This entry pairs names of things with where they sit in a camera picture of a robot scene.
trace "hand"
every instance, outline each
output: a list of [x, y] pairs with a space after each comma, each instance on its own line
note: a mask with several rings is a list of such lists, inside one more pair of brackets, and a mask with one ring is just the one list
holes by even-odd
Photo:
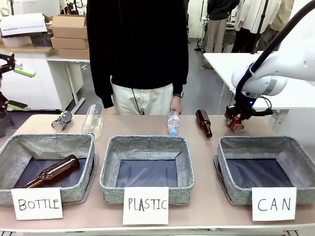
[[105, 115], [119, 115], [115, 106], [105, 109]]
[[240, 22], [238, 23], [238, 27], [243, 27], [243, 25], [244, 25], [244, 22], [243, 22], [243, 21], [240, 21]]
[[173, 100], [171, 102], [171, 111], [175, 111], [178, 114], [181, 114], [183, 111], [182, 108], [182, 102], [181, 102], [181, 98], [180, 97], [173, 97]]

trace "wristwatch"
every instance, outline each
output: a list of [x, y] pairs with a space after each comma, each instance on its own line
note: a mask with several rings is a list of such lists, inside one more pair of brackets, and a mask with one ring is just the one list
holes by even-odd
[[174, 93], [173, 96], [174, 96], [174, 97], [180, 97], [180, 98], [182, 98], [182, 97], [184, 97], [184, 92], [181, 92], [181, 93]]

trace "black jacket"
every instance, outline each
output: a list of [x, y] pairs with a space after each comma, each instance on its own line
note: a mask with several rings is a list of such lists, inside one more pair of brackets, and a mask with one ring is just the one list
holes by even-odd
[[218, 21], [228, 17], [231, 12], [240, 3], [240, 0], [208, 0], [207, 13], [210, 20]]
[[110, 76], [126, 88], [172, 83], [174, 93], [182, 92], [188, 74], [183, 0], [88, 0], [87, 29], [94, 88], [105, 108], [113, 106]]

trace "blue bottle cap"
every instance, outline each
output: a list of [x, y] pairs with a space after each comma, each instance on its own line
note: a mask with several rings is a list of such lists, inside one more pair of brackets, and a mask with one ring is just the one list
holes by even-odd
[[171, 136], [176, 136], [176, 135], [177, 135], [176, 129], [172, 129], [172, 130], [169, 132], [169, 134], [170, 134]]

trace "crushed can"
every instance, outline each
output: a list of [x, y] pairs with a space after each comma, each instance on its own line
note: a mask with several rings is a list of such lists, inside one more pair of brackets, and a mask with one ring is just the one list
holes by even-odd
[[57, 131], [62, 131], [66, 124], [68, 124], [72, 119], [72, 114], [69, 111], [63, 111], [57, 118], [57, 120], [51, 123], [51, 127], [53, 127]]

